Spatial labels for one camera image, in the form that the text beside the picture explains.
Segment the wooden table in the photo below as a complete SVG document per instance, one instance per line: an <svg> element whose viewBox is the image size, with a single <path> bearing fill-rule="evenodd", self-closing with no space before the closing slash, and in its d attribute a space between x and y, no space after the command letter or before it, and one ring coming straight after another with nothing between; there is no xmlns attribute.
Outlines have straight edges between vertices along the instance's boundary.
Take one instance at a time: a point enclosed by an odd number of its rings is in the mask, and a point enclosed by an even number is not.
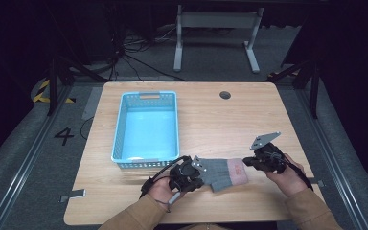
<svg viewBox="0 0 368 230"><path fill-rule="evenodd" d="M127 91L173 90L177 94L180 154L200 158L244 158L258 135L281 131L273 144L311 167L276 86L269 82L110 82L103 93L85 146L73 190L86 196L70 199L69 225L102 224L138 200L140 188L159 169L121 170L111 152L121 95ZM231 94L228 100L221 91ZM286 198L278 187L246 167L249 182L219 193L209 186L186 194L162 223L272 221L289 219ZM315 192L322 197L317 185Z"/></svg>

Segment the yellow and black hazard tape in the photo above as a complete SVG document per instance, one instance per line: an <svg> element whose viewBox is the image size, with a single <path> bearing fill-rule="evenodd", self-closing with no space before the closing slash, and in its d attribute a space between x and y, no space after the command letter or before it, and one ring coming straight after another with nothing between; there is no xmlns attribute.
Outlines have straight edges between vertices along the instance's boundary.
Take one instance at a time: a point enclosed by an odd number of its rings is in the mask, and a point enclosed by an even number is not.
<svg viewBox="0 0 368 230"><path fill-rule="evenodd" d="M44 90L46 90L47 86L50 85L50 79L46 78L46 80L40 85L40 88L38 89L37 93L35 94L33 98L34 103L49 103L50 98L44 98L43 93ZM75 98L67 98L65 100L66 103L75 103L77 99Z"/></svg>

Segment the blue plastic basket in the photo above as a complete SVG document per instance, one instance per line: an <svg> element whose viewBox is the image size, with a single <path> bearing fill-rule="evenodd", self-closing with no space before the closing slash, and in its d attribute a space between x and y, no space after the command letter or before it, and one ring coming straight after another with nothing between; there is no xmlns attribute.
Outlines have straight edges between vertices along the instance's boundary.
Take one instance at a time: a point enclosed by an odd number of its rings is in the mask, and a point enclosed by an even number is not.
<svg viewBox="0 0 368 230"><path fill-rule="evenodd" d="M120 168L167 166L179 156L178 140L175 92L122 95L112 150Z"/></svg>

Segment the person's arm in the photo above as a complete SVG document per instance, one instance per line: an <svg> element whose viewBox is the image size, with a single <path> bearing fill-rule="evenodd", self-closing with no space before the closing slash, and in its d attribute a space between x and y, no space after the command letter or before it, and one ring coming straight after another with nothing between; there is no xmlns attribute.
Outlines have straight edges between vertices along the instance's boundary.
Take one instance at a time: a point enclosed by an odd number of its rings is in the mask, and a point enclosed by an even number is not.
<svg viewBox="0 0 368 230"><path fill-rule="evenodd" d="M285 156L292 164L304 171L302 165L294 162L289 155L285 154ZM342 229L328 206L316 193L307 188L292 168L287 166L281 174L274 172L265 172L265 174L288 197L286 207L299 229Z"/></svg>
<svg viewBox="0 0 368 230"><path fill-rule="evenodd" d="M169 178L159 179L146 195L105 222L100 230L153 229L169 210L167 203L173 195Z"/></svg>

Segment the folded cloth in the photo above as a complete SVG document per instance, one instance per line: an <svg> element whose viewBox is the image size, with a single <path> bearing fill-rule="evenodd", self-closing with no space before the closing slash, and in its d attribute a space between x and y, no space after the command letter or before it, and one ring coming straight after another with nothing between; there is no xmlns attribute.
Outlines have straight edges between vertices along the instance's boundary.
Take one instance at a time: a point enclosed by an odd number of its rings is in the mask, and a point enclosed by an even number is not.
<svg viewBox="0 0 368 230"><path fill-rule="evenodd" d="M200 178L210 185L214 193L234 185L247 183L244 164L240 158L234 159L199 159L206 172L200 172Z"/></svg>

